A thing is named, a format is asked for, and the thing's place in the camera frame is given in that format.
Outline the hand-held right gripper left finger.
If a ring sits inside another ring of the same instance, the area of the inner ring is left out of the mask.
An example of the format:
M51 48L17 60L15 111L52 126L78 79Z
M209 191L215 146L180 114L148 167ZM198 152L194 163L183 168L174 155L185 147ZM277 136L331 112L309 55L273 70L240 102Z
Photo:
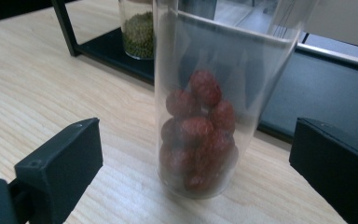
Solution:
M103 166L99 120L73 123L15 165L31 195L30 224L62 224Z

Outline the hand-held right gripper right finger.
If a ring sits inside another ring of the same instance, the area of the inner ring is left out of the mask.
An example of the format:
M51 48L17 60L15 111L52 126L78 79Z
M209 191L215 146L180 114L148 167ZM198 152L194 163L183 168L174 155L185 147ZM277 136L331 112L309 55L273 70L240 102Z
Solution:
M299 118L289 162L349 224L358 224L358 139Z

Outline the black metal shelf rack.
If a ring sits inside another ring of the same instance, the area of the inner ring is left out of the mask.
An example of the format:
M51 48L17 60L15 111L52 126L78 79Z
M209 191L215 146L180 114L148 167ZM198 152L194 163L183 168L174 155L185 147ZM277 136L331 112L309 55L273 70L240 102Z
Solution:
M154 83L154 63L127 56L118 28L78 44L65 6L68 1L51 3L72 56L83 54ZM292 142L299 118L324 121L358 137L358 63L298 45L268 101L258 130Z

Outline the glass jar of red dates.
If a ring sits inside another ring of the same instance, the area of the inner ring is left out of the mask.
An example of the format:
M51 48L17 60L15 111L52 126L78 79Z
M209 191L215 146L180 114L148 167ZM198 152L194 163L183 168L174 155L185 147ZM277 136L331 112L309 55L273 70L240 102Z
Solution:
M317 3L154 0L158 175L169 190L225 190Z

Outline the glass jar of green beans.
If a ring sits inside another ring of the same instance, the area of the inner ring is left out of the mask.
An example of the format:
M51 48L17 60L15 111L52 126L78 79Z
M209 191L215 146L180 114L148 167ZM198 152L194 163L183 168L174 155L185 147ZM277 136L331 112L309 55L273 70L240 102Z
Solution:
M152 0L118 0L125 52L137 60L154 58Z

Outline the beige cabinet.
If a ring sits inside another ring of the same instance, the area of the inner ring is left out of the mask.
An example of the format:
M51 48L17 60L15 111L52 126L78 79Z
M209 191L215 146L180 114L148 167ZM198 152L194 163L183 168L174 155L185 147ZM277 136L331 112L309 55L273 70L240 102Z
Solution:
M313 9L302 43L335 50L335 42L358 48L358 0L319 0Z

